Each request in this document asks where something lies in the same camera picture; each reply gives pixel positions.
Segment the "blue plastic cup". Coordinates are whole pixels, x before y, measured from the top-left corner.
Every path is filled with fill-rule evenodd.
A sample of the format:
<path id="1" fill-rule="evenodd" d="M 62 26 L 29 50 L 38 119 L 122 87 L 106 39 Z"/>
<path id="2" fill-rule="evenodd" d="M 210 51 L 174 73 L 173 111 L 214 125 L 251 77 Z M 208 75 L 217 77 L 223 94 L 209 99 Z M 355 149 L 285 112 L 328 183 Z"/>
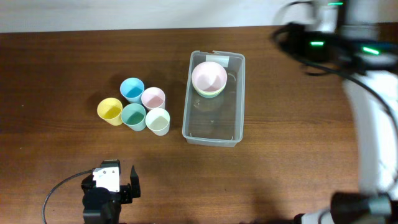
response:
<path id="1" fill-rule="evenodd" d="M 141 104 L 141 96 L 144 90 L 144 83 L 138 78 L 125 79 L 120 86 L 122 96 L 130 103 Z"/>

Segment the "white plastic bowl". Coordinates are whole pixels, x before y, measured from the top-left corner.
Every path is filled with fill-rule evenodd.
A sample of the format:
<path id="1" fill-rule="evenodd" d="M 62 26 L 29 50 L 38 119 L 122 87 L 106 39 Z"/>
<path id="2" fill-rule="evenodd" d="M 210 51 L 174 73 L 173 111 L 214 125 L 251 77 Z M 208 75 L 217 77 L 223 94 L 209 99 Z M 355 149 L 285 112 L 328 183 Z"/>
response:
<path id="1" fill-rule="evenodd" d="M 215 90 L 215 91 L 205 91 L 205 90 L 201 90 L 201 89 L 199 89 L 199 87 L 196 86 L 196 83 L 192 83 L 192 85 L 193 85 L 194 89 L 195 89 L 197 92 L 199 92 L 199 93 L 206 94 L 206 95 L 215 95 L 215 94 L 221 93 L 221 92 L 224 90 L 224 88 L 225 88 L 225 86 L 226 86 L 226 83 L 225 83 L 221 88 L 219 88 L 219 89 L 217 89 L 217 90 Z"/>

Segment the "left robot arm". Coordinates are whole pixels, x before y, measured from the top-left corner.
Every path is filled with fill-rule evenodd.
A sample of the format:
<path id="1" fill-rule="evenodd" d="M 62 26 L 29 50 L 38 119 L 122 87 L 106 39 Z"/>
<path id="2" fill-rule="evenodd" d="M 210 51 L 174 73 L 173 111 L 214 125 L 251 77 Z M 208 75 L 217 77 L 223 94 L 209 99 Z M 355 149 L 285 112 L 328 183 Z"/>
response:
<path id="1" fill-rule="evenodd" d="M 130 204 L 141 196 L 139 176 L 135 167 L 131 167 L 130 183 L 121 185 L 120 175 L 120 160 L 105 160 L 82 180 L 85 223 L 118 223 L 122 205 Z"/>

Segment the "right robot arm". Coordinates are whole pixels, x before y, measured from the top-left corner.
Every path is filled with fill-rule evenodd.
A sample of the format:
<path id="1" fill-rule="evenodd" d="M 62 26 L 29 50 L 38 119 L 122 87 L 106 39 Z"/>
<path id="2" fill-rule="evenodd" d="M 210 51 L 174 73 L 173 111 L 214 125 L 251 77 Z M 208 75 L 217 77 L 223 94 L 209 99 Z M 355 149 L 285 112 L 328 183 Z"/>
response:
<path id="1" fill-rule="evenodd" d="M 378 1 L 310 1 L 312 22 L 275 31 L 278 48 L 307 68 L 335 74 L 349 99 L 359 151 L 359 190 L 294 223 L 397 222 L 397 45 L 379 39 Z"/>

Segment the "green plastic bowl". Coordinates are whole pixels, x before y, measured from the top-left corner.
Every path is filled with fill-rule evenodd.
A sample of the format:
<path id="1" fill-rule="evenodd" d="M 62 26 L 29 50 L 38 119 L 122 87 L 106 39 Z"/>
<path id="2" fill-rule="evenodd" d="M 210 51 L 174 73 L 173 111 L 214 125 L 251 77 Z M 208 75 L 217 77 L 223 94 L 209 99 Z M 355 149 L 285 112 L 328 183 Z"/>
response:
<path id="1" fill-rule="evenodd" d="M 206 95 L 206 94 L 199 93 L 199 95 L 204 98 L 214 98 L 214 97 L 217 97 L 219 95 L 219 93 L 215 94 L 215 95 Z"/>

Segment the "pink plastic cup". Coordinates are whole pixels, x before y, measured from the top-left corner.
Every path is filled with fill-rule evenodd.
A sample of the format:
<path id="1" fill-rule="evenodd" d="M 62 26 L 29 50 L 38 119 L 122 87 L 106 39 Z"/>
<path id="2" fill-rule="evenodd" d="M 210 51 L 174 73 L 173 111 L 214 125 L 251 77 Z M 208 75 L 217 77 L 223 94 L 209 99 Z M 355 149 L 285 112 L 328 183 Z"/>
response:
<path id="1" fill-rule="evenodd" d="M 165 108 L 165 93 L 157 87 L 150 87 L 144 90 L 141 95 L 141 101 L 147 110 L 155 108 Z"/>

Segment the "pink plastic bowl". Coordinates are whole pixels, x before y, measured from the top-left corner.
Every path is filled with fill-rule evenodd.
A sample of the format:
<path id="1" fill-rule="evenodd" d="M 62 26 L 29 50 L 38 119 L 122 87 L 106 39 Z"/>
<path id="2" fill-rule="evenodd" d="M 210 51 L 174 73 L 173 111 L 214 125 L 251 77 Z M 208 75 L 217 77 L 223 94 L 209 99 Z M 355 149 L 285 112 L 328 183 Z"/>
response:
<path id="1" fill-rule="evenodd" d="M 215 91 L 221 88 L 228 79 L 224 67 L 216 62 L 202 62 L 192 72 L 192 82 L 201 90 Z"/>

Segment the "yellow plastic bowl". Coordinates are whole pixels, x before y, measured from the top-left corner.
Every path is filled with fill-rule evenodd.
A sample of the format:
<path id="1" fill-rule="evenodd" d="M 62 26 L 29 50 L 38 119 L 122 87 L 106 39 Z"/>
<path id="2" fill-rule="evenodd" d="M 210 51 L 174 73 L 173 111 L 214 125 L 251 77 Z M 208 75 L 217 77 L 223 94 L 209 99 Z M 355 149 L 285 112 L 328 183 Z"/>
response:
<path id="1" fill-rule="evenodd" d="M 219 90 L 216 90 L 216 91 L 204 91 L 204 90 L 201 90 L 201 89 L 198 89 L 198 88 L 195 88 L 195 90 L 202 97 L 213 98 L 213 97 L 218 96 L 223 91 L 223 88 L 219 89 Z"/>

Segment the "yellow plastic cup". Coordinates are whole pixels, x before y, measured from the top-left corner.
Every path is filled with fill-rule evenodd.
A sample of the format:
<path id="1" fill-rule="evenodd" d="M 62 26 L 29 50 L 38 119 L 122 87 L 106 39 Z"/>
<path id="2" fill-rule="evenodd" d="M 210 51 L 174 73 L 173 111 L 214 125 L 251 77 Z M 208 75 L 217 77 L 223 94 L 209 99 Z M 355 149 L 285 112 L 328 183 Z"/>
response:
<path id="1" fill-rule="evenodd" d="M 98 116 L 113 126 L 119 126 L 123 123 L 121 112 L 123 104 L 117 98 L 105 98 L 97 106 Z"/>

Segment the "white plastic cup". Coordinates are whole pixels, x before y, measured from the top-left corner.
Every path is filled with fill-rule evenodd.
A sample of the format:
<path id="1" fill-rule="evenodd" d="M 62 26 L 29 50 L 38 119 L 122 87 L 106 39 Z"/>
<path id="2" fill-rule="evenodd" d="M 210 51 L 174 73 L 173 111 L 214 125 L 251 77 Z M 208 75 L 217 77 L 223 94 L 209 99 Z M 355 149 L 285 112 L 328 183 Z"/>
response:
<path id="1" fill-rule="evenodd" d="M 164 136 L 170 129 L 169 112 L 163 108 L 150 110 L 146 115 L 146 126 L 157 136 Z"/>

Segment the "green plastic cup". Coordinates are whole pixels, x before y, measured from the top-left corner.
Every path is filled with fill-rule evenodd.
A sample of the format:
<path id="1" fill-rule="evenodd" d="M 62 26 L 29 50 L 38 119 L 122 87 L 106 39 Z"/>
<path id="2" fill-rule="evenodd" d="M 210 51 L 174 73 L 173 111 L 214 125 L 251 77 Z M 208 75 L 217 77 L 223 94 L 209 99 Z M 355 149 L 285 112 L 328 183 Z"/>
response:
<path id="1" fill-rule="evenodd" d="M 138 103 L 125 106 L 121 112 L 122 122 L 134 131 L 142 131 L 146 128 L 146 109 Z"/>

